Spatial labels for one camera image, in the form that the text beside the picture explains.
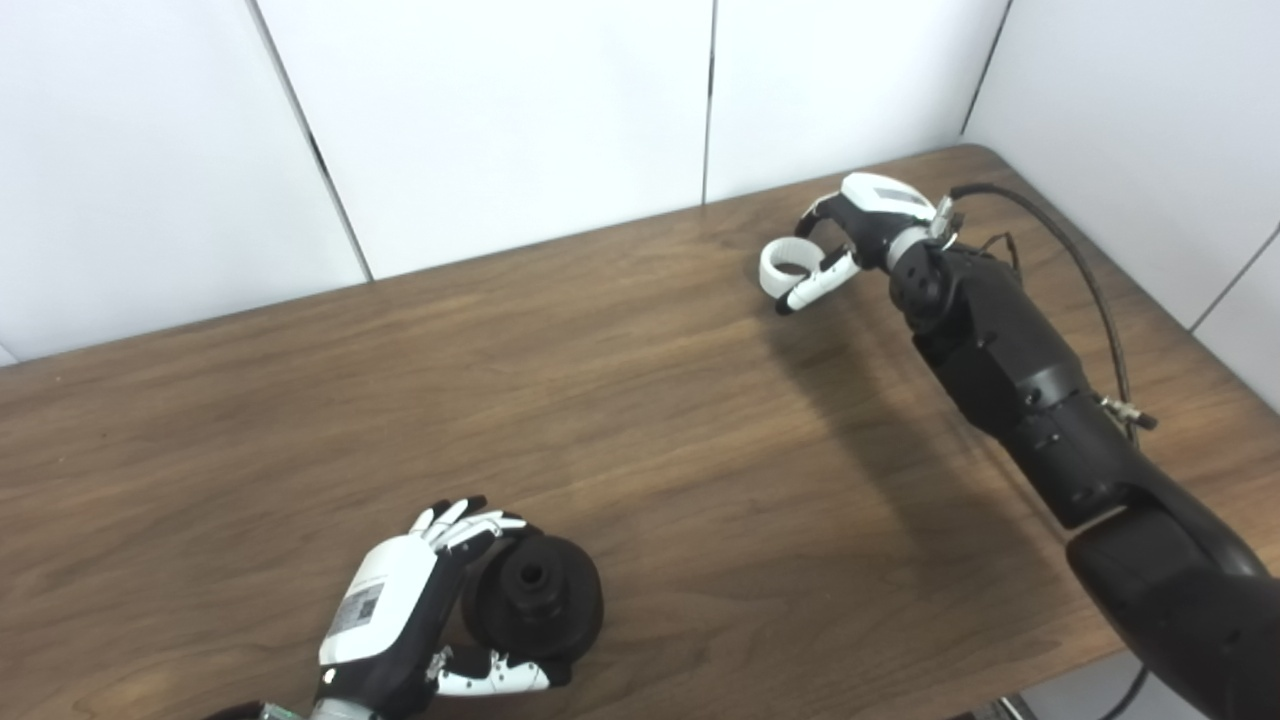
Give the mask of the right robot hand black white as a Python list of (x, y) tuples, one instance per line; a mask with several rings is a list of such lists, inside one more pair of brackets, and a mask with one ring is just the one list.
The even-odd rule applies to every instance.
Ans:
[(864, 270), (888, 272), (906, 249), (934, 240), (945, 214), (910, 184), (854, 172), (817, 199), (790, 236), (771, 241), (759, 260), (760, 287), (782, 316), (832, 293)]

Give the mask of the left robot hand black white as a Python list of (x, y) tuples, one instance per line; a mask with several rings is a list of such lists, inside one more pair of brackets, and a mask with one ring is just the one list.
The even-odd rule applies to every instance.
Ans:
[(435, 502), (370, 550), (317, 653), (314, 719), (411, 719), (438, 697), (525, 694), (568, 685), (571, 666), (442, 634), (468, 568), (499, 541), (536, 536), (484, 496)]

